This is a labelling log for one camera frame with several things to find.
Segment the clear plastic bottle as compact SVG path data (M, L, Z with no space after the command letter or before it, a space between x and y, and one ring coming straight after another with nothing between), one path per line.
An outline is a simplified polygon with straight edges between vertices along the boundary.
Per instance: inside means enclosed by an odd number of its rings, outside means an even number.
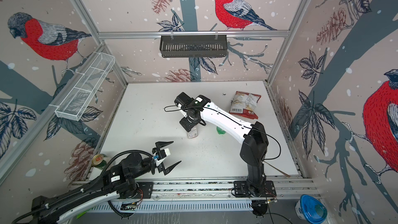
M198 136L198 130L197 127L193 127L188 133L188 139L193 139L196 138Z

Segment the green plastic bottle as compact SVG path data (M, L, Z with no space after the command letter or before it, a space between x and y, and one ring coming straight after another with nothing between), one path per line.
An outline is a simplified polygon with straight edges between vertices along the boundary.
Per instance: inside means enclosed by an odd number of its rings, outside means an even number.
M219 135L224 135L224 134L226 134L226 131L223 130L223 129L221 129L220 127L216 127L216 130L217 130L217 133L218 133Z

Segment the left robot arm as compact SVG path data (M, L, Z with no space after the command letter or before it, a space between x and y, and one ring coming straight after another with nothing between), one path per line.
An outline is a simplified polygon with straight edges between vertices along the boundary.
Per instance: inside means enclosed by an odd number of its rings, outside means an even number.
M32 201L31 211L13 220L14 224L31 216L31 224L63 224L71 218L104 202L121 218L129 218L120 212L112 201L132 199L140 204L151 197L152 183L139 184L136 179L146 173L168 175L176 164L166 168L163 161L170 156L170 142L156 142L152 152L127 150L115 155L94 180L53 198L39 196Z

